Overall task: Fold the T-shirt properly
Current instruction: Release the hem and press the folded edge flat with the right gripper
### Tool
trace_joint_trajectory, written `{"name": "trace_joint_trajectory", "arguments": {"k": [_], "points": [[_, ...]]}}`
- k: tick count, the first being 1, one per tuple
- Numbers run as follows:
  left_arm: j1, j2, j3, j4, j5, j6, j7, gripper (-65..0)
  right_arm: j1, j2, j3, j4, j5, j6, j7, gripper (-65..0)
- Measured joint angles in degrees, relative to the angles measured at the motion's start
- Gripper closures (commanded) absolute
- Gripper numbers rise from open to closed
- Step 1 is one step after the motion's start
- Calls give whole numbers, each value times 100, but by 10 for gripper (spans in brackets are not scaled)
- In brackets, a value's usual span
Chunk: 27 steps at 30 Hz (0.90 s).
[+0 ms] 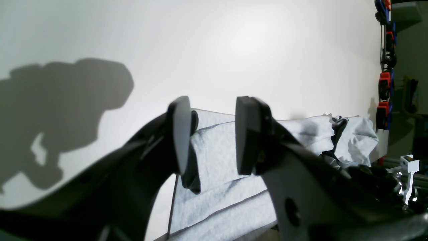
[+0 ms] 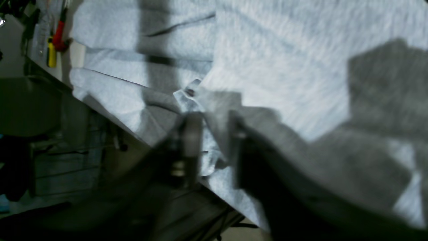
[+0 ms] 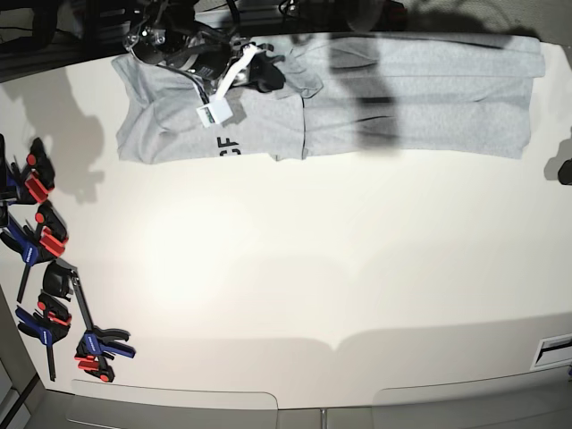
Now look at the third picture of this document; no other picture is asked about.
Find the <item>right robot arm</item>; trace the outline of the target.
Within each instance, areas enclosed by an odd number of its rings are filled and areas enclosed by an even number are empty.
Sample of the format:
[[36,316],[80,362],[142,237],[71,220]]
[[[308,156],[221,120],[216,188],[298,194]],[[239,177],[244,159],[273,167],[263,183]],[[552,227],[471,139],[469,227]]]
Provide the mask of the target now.
[[231,88],[261,93],[284,88],[286,78],[273,46],[239,33],[240,12],[227,3],[232,26],[215,29],[196,19],[195,1],[149,1],[124,39],[126,50],[142,63],[190,79],[204,102],[222,98]]

